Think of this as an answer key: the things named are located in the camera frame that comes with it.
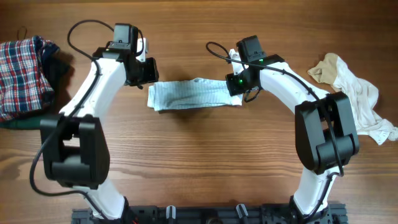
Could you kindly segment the light blue striped baby pants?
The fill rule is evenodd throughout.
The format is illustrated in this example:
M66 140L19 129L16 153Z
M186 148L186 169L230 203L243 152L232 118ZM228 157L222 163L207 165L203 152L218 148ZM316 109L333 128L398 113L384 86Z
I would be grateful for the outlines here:
M217 106L241 106L242 95L231 96L225 81L193 80L156 82L149 87L147 106L155 111Z

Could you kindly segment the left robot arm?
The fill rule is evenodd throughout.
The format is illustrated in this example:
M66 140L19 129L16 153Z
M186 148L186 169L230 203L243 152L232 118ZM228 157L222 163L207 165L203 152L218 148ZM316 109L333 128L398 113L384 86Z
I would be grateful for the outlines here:
M42 146L29 173L32 189L40 195L34 180L35 168L43 159L45 175L66 191L80 194L89 205L72 212L72 223L138 223L139 217L108 179L110 154L101 122L122 86L142 89L159 79L155 59L146 57L147 41L142 31L130 24L112 27L113 39L88 58L90 72L76 95L54 118L40 122Z

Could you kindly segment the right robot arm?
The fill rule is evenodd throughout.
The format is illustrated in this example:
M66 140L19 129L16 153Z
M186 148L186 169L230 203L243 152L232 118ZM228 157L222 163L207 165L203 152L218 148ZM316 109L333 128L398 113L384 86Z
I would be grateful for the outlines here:
M292 218L309 223L331 210L327 198L344 166L359 152L349 98L321 90L297 75L277 54L266 55L257 36L246 37L229 51L233 72L226 76L230 95L268 91L295 116L295 148L303 165L299 187L291 199Z

